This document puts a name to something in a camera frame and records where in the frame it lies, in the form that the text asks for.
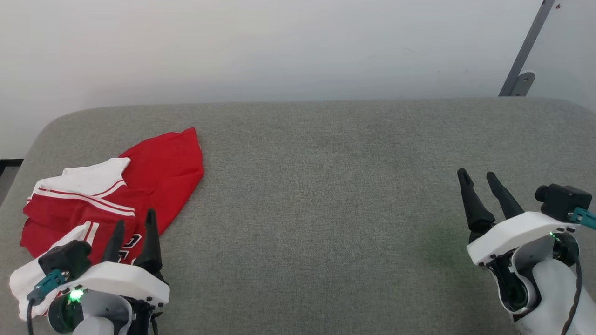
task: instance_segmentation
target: black cable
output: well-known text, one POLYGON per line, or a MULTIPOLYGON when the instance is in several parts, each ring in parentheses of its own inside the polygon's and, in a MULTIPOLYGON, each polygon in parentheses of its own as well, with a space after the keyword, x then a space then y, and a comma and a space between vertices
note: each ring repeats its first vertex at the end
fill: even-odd
POLYGON ((157 332, 157 321, 155 320, 155 314, 151 316, 151 326, 153 327, 153 335, 159 335, 157 332))
POLYGON ((29 300, 29 305, 27 306, 27 329, 29 330, 29 335, 33 335, 33 320, 31 317, 31 313, 33 311, 33 303, 35 300, 29 300))
POLYGON ((578 274, 578 279, 575 281, 573 305, 569 310, 569 317, 567 318, 567 321, 565 321, 565 325, 563 325, 563 331, 561 332, 561 335, 565 335, 569 331, 569 327, 571 327, 571 322, 573 322, 573 317, 575 316, 575 311, 578 309, 579 293, 582 291, 582 266, 579 263, 579 256, 577 256, 575 259, 575 272, 578 274))

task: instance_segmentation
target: white plastic casing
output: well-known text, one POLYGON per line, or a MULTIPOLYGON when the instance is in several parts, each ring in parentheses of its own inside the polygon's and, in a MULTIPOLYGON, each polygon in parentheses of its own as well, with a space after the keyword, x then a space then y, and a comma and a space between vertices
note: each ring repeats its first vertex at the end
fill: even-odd
POLYGON ((539 212, 525 212, 495 225, 486 234, 468 244, 468 254, 474 264, 486 264, 492 260, 492 255, 503 255, 548 235, 557 228, 577 229, 579 226, 555 220, 539 212))
POLYGON ((170 287, 145 269, 138 266, 103 262, 90 267, 82 276, 60 286, 59 290, 74 290, 81 285, 83 289, 145 300, 158 307, 170 301, 170 287))
MULTIPOLYGON (((560 335, 569 318, 576 291, 573 271, 555 259, 540 262, 532 269, 542 301, 530 314, 515 322, 522 335, 560 335)), ((596 305, 582 286, 578 308, 568 335, 589 335, 596 332, 596 305)))

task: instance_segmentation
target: gray fabric surface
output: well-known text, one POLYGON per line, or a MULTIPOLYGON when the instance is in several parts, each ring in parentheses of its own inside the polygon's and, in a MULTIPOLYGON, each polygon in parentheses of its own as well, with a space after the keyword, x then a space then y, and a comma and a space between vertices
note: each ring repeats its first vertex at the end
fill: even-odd
POLYGON ((18 166, 7 166, 4 168, 2 175, 0 175, 0 206, 2 206, 2 202, 6 198, 10 186, 13 184, 17 172, 18 166))
MULTIPOLYGON (((141 140, 197 128, 205 176, 162 235, 172 289, 160 334, 514 334, 490 273, 466 254, 456 171, 494 171, 527 210, 552 182, 596 194, 596 114, 485 98, 101 108, 53 121, 0 209, 0 324, 35 182, 141 140)), ((596 296, 596 232, 579 231, 596 296)), ((50 334, 35 320, 36 334, 50 334)))

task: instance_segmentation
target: green led light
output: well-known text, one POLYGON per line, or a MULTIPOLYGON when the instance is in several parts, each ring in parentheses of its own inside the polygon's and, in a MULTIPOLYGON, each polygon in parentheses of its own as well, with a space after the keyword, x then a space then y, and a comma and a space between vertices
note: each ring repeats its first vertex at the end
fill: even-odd
POLYGON ((555 241, 560 242, 561 240, 559 240, 559 238, 553 233, 553 232, 549 232, 548 233, 555 241))
POLYGON ((72 292, 70 292, 69 300, 80 302, 80 297, 82 297, 82 296, 83 296, 83 291, 81 291, 81 290, 72 291, 72 292))

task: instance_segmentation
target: white jersey trim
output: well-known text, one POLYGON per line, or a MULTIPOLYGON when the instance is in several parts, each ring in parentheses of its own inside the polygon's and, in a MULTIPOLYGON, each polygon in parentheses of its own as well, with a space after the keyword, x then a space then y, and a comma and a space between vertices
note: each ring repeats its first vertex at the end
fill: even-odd
POLYGON ((95 233, 97 232, 97 229, 100 227, 100 224, 98 224, 97 222, 93 222, 93 226, 91 226, 91 229, 89 230, 89 235, 87 235, 87 243, 89 243, 90 246, 93 246, 93 239, 95 238, 95 233))
POLYGON ((59 190, 46 190, 44 188, 38 188, 37 190, 35 190, 34 194, 52 198, 83 200, 99 209, 111 213, 123 216, 135 216, 135 209, 133 207, 121 206, 119 204, 111 203, 101 198, 87 196, 86 194, 59 190))
POLYGON ((121 186, 126 186, 126 183, 124 182, 124 179, 120 179, 119 181, 117 181, 116 183, 114 183, 114 185, 112 185, 110 188, 108 188, 107 190, 97 193, 97 194, 93 194, 92 197, 98 197, 98 198, 103 198, 103 197, 107 197, 110 194, 116 192, 116 190, 118 190, 121 186))

